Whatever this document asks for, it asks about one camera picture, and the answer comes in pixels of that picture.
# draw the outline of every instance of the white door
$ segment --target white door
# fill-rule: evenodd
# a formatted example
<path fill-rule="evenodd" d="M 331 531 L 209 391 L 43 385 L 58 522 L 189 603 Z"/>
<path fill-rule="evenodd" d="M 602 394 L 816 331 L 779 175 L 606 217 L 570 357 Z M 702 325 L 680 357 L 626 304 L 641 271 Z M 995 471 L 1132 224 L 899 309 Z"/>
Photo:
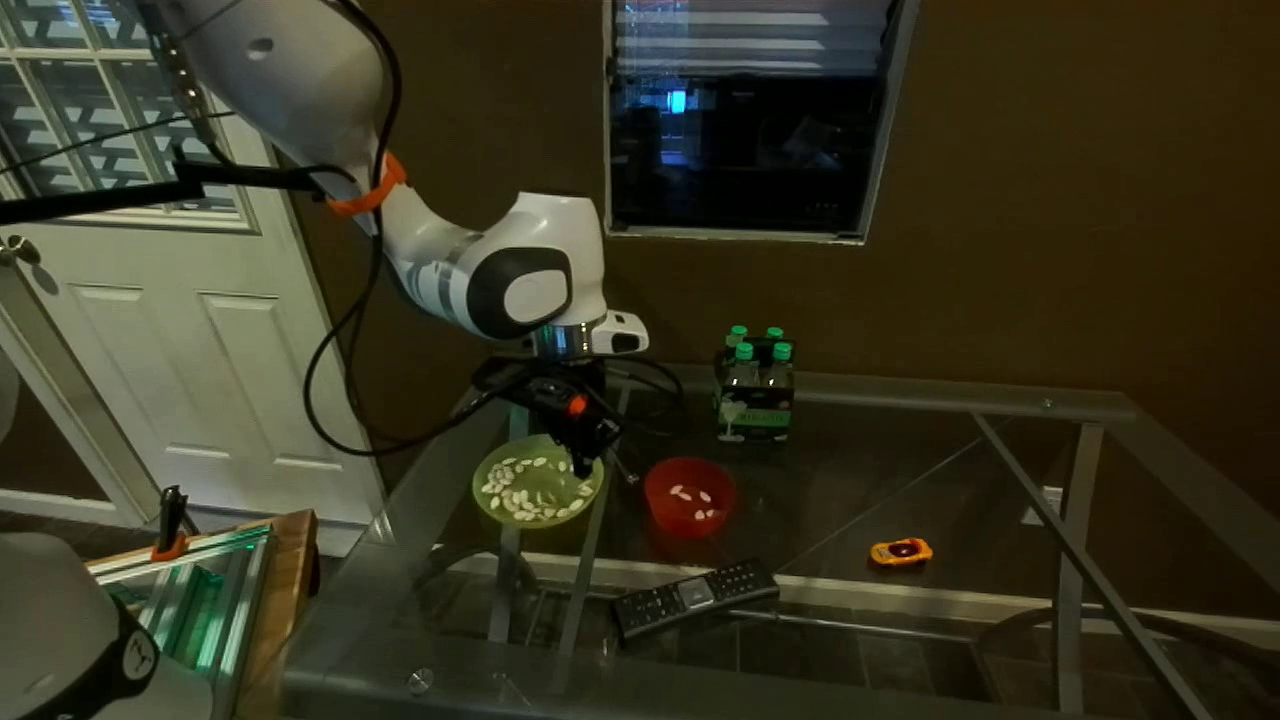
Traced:
<path fill-rule="evenodd" d="M 4 0 L 0 138 L 8 195 L 169 175 L 169 149 L 199 152 L 119 0 Z M 242 121 L 221 121 L 242 162 L 273 162 Z M 365 522 L 381 506 L 371 459 L 331 451 L 300 404 L 325 304 L 281 190 L 112 212 L 26 230 L 28 271 L 155 485 L 228 511 L 318 506 Z M 337 359 L 318 385 L 325 423 L 365 444 Z"/>

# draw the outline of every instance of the wall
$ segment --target wall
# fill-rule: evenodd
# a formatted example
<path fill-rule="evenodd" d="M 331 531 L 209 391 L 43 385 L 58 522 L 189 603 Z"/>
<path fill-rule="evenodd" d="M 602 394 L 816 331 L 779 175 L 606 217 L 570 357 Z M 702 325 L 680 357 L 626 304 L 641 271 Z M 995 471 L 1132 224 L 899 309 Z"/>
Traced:
<path fill-rule="evenodd" d="M 443 217 L 488 224 L 518 189 L 602 195 L 596 0 L 368 7 L 410 73 L 398 152 Z M 1275 0 L 925 0 L 872 249 L 611 238 L 611 301 L 669 359 L 778 321 L 803 368 L 1119 387 L 1280 511 L 1275 36 Z M 365 259 L 304 224 L 343 304 Z M 477 357 L 383 292 L 378 415 L 435 419 Z M 1102 518 L 1157 598 L 1195 603 L 1190 572 L 1259 595 L 1138 485 Z M 1152 528 L 1171 545 L 1138 550 Z"/>

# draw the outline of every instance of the metal table frame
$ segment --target metal table frame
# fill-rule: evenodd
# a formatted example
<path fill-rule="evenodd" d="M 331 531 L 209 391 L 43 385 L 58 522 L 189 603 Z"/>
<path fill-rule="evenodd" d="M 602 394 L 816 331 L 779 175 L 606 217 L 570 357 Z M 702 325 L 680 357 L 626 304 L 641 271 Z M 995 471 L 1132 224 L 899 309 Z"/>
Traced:
<path fill-rule="evenodd" d="M 709 370 L 680 368 L 690 387 L 711 387 Z M 1093 497 L 1096 497 L 1096 471 L 1102 471 L 1102 447 L 1104 440 L 1116 440 L 1141 468 L 1152 471 L 1200 522 L 1208 522 L 1214 534 L 1224 539 L 1227 550 L 1236 550 L 1271 590 L 1280 590 L 1280 518 L 1267 517 L 1251 497 L 1244 497 L 1227 477 L 1219 477 L 1214 462 L 1206 462 L 1192 447 L 1183 447 L 1168 429 L 1159 429 L 1152 415 L 1144 415 L 1129 394 L 1119 391 L 1075 391 L 1075 387 L 1008 387 L 1008 385 L 943 385 L 943 378 L 886 378 L 886 375 L 801 375 L 801 404 L 862 404 L 862 406 L 918 406 L 918 411 L 959 411 L 972 415 L 980 434 L 995 447 L 995 454 L 1008 462 L 1013 485 L 1025 493 L 1031 511 L 1043 518 L 1043 528 L 1061 545 L 1057 560 L 1057 595 L 1054 595 L 1054 680 L 1057 680 L 1057 707 L 1070 717 L 1086 710 L 1086 674 L 1080 674 L 1080 621 L 1086 621 L 1086 588 L 1093 583 L 1119 632 L 1132 641 L 1141 661 L 1157 671 L 1157 680 L 1183 702 L 1190 717 L 1208 717 L 1195 689 L 1171 669 L 1171 661 L 1159 652 L 1152 632 L 1132 616 L 1126 595 L 1111 588 L 1111 578 L 1096 566 L 1087 556 L 1087 518 L 1093 518 Z M 1070 497 L 1066 511 L 1057 517 L 1054 505 L 1039 497 L 1028 468 L 1018 459 L 1018 451 L 1005 444 L 1000 429 L 991 419 L 1020 415 L 1020 419 L 1070 419 L 1075 423 L 1075 451 L 1070 468 Z M 318 691 L 325 684 L 343 684 L 341 671 L 356 671 L 354 657 L 365 632 L 378 627 L 381 616 L 398 610 L 401 595 L 411 590 L 420 566 L 420 556 L 433 550 L 441 539 L 451 506 L 469 497 L 469 462 L 486 454 L 504 433 L 526 433 L 526 419 L 510 419 L 504 406 L 480 411 L 469 433 L 456 433 L 451 440 L 441 440 L 425 447 L 425 454 L 410 468 L 398 501 L 388 505 L 388 517 L 371 522 L 371 539 L 356 545 L 348 556 L 348 566 L 341 572 L 337 588 L 319 595 L 308 623 L 300 627 L 300 643 L 287 661 L 287 680 L 300 691 Z M 596 539 L 602 539 L 602 511 L 606 501 L 596 501 L 587 518 L 583 556 L 573 572 L 573 598 L 566 607 L 566 637 L 559 637 L 559 661 L 557 671 L 559 684 L 573 684 L 573 669 L 583 671 L 580 661 L 573 661 L 573 641 L 580 623 L 580 607 L 587 595 L 591 563 L 596 563 Z M 530 578 L 522 556 L 522 531 L 504 531 L 495 547 L 495 603 L 488 621 L 488 643 L 473 649 L 473 661 L 494 669 L 518 669 L 518 649 L 504 649 L 510 637 L 510 590 Z M 641 684 L 622 684 L 615 671 L 602 674 L 602 684 L 615 684 L 626 691 L 641 691 L 654 669 L 633 671 Z M 418 669 L 411 689 L 433 684 L 433 671 Z M 870 701 L 865 710 L 925 710 L 935 702 L 914 702 L 897 696 L 897 702 Z"/>

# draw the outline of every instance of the glass table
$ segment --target glass table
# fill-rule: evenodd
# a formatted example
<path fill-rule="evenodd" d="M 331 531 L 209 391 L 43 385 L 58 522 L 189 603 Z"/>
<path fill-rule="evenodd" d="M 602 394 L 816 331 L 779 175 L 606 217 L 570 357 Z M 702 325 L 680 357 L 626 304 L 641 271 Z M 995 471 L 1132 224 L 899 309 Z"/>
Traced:
<path fill-rule="evenodd" d="M 1180 623 L 1132 610 L 1086 550 L 1104 447 L 1280 590 L 1275 517 L 1116 391 L 801 375 L 794 440 L 755 447 L 717 440 L 709 370 L 680 375 L 686 394 L 611 375 L 626 440 L 606 497 L 553 531 L 495 528 L 469 493 L 473 468 L 526 433 L 522 411 L 494 404 L 430 444 L 300 623 L 294 707 L 1080 717 L 1116 710 L 1093 669 L 1126 657 L 1144 674 L 1144 710 L 1214 717 L 1206 684 L 1171 661 Z M 717 539 L 671 545 L 654 528 L 641 477 L 663 454 L 735 477 L 741 505 Z M 893 534 L 929 534 L 935 560 L 872 566 L 870 545 Z M 778 607 L 615 641 L 622 590 L 745 556 L 778 572 Z M 989 661 L 1000 641 L 1036 649 L 1043 674 L 1025 684 L 1008 657 Z"/>

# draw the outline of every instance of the window frame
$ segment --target window frame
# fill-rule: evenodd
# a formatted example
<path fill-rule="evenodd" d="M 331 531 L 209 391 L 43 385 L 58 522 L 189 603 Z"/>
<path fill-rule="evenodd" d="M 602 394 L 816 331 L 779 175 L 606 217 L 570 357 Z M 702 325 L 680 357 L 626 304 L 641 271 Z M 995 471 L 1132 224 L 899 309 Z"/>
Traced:
<path fill-rule="evenodd" d="M 615 56 L 615 3 L 622 0 L 606 0 L 606 100 L 602 100 L 602 127 L 606 127 L 606 235 L 608 238 L 697 238 L 697 243 L 725 243 L 725 238 L 745 238 L 745 243 L 831 243 L 831 249 L 870 249 L 872 243 L 872 227 L 878 227 L 878 207 L 881 207 L 881 189 L 886 189 L 886 168 L 890 168 L 890 149 L 893 149 L 893 127 L 899 117 L 899 92 L 904 92 L 904 77 L 908 77 L 908 51 L 914 51 L 914 36 L 918 36 L 918 16 L 925 0 L 897 0 L 899 16 L 897 16 L 897 31 L 893 31 L 893 46 L 890 46 L 890 77 L 886 77 L 886 106 L 878 117 L 878 142 L 872 142 L 872 162 L 870 162 L 870 189 L 865 189 L 865 207 L 853 230 L 794 230 L 794 227 L 680 227 L 680 224 L 615 224 L 611 217 L 611 56 Z"/>

